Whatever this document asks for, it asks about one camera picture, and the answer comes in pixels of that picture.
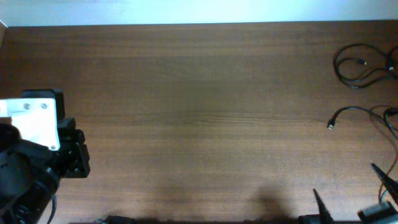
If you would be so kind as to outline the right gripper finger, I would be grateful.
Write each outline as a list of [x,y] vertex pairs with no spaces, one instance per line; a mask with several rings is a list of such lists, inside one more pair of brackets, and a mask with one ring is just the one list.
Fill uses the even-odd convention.
[[330,212],[327,210],[323,200],[319,196],[316,189],[313,189],[315,200],[317,201],[318,210],[319,210],[319,219],[321,224],[334,224],[334,220],[330,215]]
[[375,163],[371,163],[371,167],[379,177],[383,186],[385,186],[386,190],[389,192],[393,201],[397,204],[397,182],[383,172],[377,165],[375,165]]

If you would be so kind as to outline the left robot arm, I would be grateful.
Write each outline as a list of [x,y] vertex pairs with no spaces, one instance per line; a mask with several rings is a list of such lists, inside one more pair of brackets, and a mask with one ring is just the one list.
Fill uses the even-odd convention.
[[62,179],[90,173],[84,132],[65,115],[63,91],[1,100],[1,223],[37,223],[57,208]]

